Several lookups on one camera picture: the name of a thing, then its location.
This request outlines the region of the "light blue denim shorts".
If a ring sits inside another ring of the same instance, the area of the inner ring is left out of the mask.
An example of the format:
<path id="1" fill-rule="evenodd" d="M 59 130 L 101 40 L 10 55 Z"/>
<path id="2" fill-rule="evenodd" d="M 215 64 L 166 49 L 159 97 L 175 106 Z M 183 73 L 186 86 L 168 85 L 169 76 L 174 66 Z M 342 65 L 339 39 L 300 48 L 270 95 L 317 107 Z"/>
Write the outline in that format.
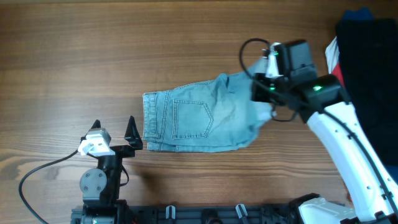
<path id="1" fill-rule="evenodd" d="M 145 93 L 144 135 L 150 151 L 223 152 L 249 146 L 272 106 L 251 99 L 244 72 Z"/>

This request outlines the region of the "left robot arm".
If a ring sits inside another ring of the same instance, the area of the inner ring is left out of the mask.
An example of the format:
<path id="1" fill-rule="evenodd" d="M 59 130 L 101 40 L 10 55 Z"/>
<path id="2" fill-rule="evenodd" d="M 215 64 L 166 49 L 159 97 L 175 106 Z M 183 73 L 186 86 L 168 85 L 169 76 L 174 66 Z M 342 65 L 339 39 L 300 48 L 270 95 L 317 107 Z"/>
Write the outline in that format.
<path id="1" fill-rule="evenodd" d="M 96 120 L 91 129 L 82 137 L 78 152 L 98 160 L 97 167 L 86 171 L 80 179 L 83 193 L 83 207 L 72 211 L 71 223 L 117 224 L 139 223 L 138 217 L 125 200 L 119 199 L 123 186 L 121 174 L 126 171 L 123 159 L 134 157 L 143 143 L 133 116 L 129 118 L 124 135 L 126 145 L 110 146 L 111 136 Z"/>

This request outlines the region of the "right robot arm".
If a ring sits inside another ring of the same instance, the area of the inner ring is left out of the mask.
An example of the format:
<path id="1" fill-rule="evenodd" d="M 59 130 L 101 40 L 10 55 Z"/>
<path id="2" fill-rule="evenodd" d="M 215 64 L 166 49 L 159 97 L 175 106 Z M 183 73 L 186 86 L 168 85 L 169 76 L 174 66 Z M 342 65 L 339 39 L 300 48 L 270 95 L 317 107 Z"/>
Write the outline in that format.
<path id="1" fill-rule="evenodd" d="M 267 44 L 265 67 L 253 76 L 252 99 L 287 106 L 327 149 L 352 208 L 307 194 L 289 203 L 290 223 L 396 223 L 397 184 L 359 125 L 347 91 L 334 75 L 319 76 L 308 43 Z"/>

